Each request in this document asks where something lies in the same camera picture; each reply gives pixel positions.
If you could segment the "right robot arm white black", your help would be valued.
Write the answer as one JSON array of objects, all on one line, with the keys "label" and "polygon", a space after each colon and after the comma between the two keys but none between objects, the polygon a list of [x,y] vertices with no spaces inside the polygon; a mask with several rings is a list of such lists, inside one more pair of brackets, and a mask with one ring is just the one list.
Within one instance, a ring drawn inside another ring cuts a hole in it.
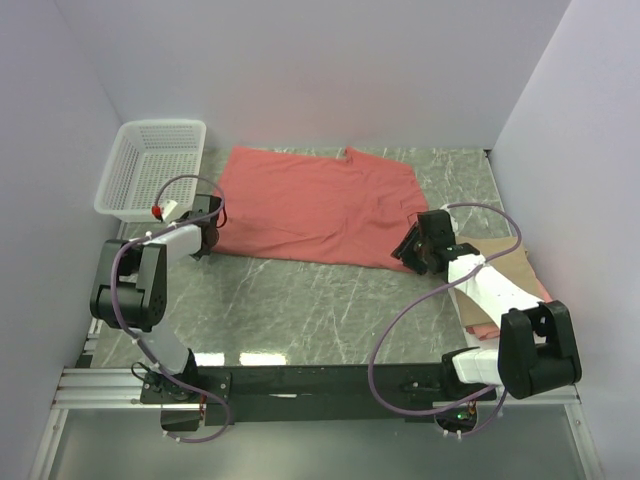
[{"label": "right robot arm white black", "polygon": [[442,277],[437,294],[464,294],[498,327],[496,348],[469,347],[442,357],[439,387],[447,397],[460,399],[474,384],[483,384],[525,399],[582,379],[566,305],[528,293],[491,266],[478,248],[459,243],[448,211],[418,214],[392,256],[418,275]]}]

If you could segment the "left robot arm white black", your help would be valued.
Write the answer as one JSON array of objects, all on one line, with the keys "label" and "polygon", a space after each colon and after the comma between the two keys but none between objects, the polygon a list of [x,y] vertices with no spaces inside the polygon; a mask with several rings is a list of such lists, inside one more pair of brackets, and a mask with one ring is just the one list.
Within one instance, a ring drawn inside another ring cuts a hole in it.
[{"label": "left robot arm white black", "polygon": [[164,233],[106,241],[94,278],[92,316],[129,335],[151,371],[165,377],[166,392],[179,402],[197,395],[200,378],[193,352],[164,321],[169,268],[184,258],[199,260],[211,253],[224,211],[220,197],[198,195]]}]

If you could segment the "red t-shirt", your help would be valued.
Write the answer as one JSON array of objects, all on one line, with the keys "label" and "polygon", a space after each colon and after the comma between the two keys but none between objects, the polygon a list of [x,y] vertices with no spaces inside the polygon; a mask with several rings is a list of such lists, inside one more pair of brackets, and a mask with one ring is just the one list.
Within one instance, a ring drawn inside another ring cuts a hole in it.
[{"label": "red t-shirt", "polygon": [[219,178],[216,252],[403,271],[392,251],[428,208],[411,166],[348,147],[341,158],[232,149]]}]

